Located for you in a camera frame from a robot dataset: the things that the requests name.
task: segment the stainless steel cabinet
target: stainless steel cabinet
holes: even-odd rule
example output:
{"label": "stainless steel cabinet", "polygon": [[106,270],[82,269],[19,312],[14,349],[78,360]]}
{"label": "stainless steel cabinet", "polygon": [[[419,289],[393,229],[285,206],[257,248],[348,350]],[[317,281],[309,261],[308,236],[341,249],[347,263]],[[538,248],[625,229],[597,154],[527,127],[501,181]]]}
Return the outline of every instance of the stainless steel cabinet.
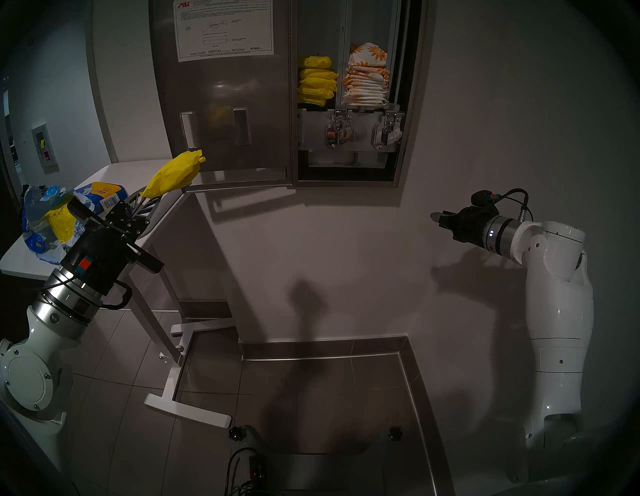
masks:
{"label": "stainless steel cabinet", "polygon": [[[190,188],[396,186],[425,10],[420,0],[150,0],[172,153],[207,157]],[[269,54],[248,52],[269,45],[260,29],[271,33]],[[366,42],[387,54],[388,103],[378,109],[347,104],[342,84],[349,55]],[[297,100],[298,57],[309,55],[329,56],[339,74],[321,107]]]}

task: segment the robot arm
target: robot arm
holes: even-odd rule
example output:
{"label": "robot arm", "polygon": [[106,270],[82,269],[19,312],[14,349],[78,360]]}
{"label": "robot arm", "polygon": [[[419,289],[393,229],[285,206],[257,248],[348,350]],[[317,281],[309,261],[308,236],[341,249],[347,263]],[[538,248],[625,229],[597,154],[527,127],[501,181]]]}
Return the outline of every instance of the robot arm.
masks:
{"label": "robot arm", "polygon": [[495,204],[505,195],[478,191],[460,212],[434,212],[431,218],[453,238],[472,243],[527,269],[525,319],[536,363],[534,398],[521,419],[524,442],[533,455],[548,450],[549,426],[561,416],[579,425],[582,367],[593,327],[593,288],[587,277],[584,233],[554,221],[501,216]]}
{"label": "robot arm", "polygon": [[[0,399],[59,469],[63,455],[53,439],[64,425],[72,387],[71,370],[63,366],[60,350],[79,345],[98,309],[127,304],[131,289],[116,280],[126,265],[137,262],[153,273],[163,266],[134,244],[149,220],[126,202],[117,203],[105,220],[76,198],[67,206],[84,223],[84,233],[27,309],[28,338],[16,344],[0,342]],[[103,305],[113,284],[127,288],[123,301]]]}

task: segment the instruction label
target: instruction label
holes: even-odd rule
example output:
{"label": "instruction label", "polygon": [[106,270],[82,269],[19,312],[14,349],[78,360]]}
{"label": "instruction label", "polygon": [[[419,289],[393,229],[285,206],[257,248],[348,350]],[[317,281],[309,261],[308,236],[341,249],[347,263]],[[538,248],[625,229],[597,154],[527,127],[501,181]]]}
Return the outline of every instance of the instruction label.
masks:
{"label": "instruction label", "polygon": [[273,55],[272,0],[174,2],[178,62]]}

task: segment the dispenser cabinet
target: dispenser cabinet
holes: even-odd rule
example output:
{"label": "dispenser cabinet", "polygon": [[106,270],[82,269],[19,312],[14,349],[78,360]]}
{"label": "dispenser cabinet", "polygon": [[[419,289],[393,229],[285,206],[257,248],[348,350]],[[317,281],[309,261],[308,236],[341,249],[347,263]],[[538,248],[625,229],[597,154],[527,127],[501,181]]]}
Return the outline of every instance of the dispenser cabinet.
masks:
{"label": "dispenser cabinet", "polygon": [[151,0],[157,88],[188,191],[397,186],[426,2]]}

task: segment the yellow plastic bag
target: yellow plastic bag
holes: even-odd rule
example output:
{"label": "yellow plastic bag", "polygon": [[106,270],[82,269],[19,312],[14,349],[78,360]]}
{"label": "yellow plastic bag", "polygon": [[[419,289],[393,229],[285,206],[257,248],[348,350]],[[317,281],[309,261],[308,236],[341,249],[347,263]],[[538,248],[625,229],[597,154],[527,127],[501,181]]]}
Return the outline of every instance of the yellow plastic bag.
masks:
{"label": "yellow plastic bag", "polygon": [[331,67],[331,57],[298,57],[298,66],[305,69],[328,69]]}
{"label": "yellow plastic bag", "polygon": [[301,86],[309,88],[319,88],[321,90],[337,91],[338,83],[333,79],[323,79],[322,77],[306,77],[300,81]]}
{"label": "yellow plastic bag", "polygon": [[324,107],[326,105],[326,99],[317,97],[307,97],[306,95],[298,95],[298,103],[311,103]]}
{"label": "yellow plastic bag", "polygon": [[156,172],[140,196],[155,198],[168,191],[184,188],[196,177],[200,171],[200,163],[205,160],[202,150],[181,153]]}
{"label": "yellow plastic bag", "polygon": [[322,77],[323,79],[338,79],[338,73],[326,69],[303,69],[300,71],[300,79],[306,77]]}
{"label": "yellow plastic bag", "polygon": [[323,90],[321,88],[309,88],[308,86],[298,86],[298,95],[304,95],[312,98],[332,99],[333,92],[331,90]]}
{"label": "yellow plastic bag", "polygon": [[76,218],[69,212],[67,203],[57,209],[46,212],[44,218],[49,222],[53,234],[56,235],[61,243],[66,243],[74,235]]}

